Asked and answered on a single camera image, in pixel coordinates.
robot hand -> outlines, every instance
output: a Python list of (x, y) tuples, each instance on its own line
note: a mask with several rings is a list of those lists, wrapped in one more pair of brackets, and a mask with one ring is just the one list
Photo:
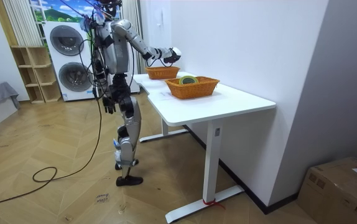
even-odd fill
[(170, 53), (172, 54), (172, 56), (164, 58), (164, 62), (165, 63), (174, 63), (174, 62), (178, 61), (181, 57), (181, 51), (176, 47), (170, 48), (169, 50), (170, 50)]

orange basket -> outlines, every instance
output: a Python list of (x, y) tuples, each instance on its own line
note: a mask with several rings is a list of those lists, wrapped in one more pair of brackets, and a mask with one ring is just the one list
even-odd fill
[(147, 67), (146, 72), (150, 79), (175, 78), (180, 68), (177, 67)]
[(179, 78), (166, 80), (167, 86), (170, 88), (172, 95), (183, 100), (202, 96), (210, 96), (215, 90), (216, 85), (220, 80), (208, 77), (196, 77), (198, 83), (189, 83), (180, 85)]

dryer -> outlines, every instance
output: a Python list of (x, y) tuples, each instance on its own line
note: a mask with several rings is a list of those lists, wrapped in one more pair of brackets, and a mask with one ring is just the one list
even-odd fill
[(55, 74), (65, 101), (94, 98), (93, 79), (87, 75), (83, 64), (89, 66), (91, 60), (87, 33), (77, 22), (45, 22), (45, 37), (53, 61)]

red cable tie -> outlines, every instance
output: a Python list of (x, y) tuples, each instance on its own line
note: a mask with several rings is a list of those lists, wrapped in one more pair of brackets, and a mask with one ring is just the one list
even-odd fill
[(218, 205), (218, 206), (220, 206), (221, 208), (223, 208), (224, 210), (226, 210), (226, 207), (224, 207), (224, 205), (222, 205), (222, 204), (216, 202), (216, 199), (214, 199), (214, 200), (211, 201), (211, 202), (205, 202), (204, 199), (202, 199), (202, 201), (203, 201), (203, 203), (204, 203), (205, 205), (212, 205), (212, 206), (213, 206), (213, 205)]

table leg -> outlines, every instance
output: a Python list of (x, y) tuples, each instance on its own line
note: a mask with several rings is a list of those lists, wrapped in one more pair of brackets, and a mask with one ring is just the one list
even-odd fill
[(140, 138), (140, 142), (153, 141), (153, 140), (167, 138), (167, 137), (171, 137), (171, 136), (175, 136), (178, 134), (183, 134), (183, 133), (188, 132), (188, 130), (186, 130), (186, 129), (180, 129), (177, 131), (169, 131), (166, 122), (163, 120), (163, 118), (161, 118), (161, 120), (162, 120), (162, 134), (156, 134), (153, 136), (147, 136), (147, 137)]
[(205, 202), (222, 201), (226, 198), (244, 192), (240, 186), (234, 186), (222, 192), (216, 192), (218, 159), (220, 155), (221, 134), (223, 132), (222, 119), (209, 121), (208, 123), (208, 139), (206, 142), (206, 159), (205, 159), (205, 177), (203, 180), (203, 199), (175, 209), (166, 214), (167, 223), (185, 217), (191, 213), (197, 212), (210, 205), (205, 205)]

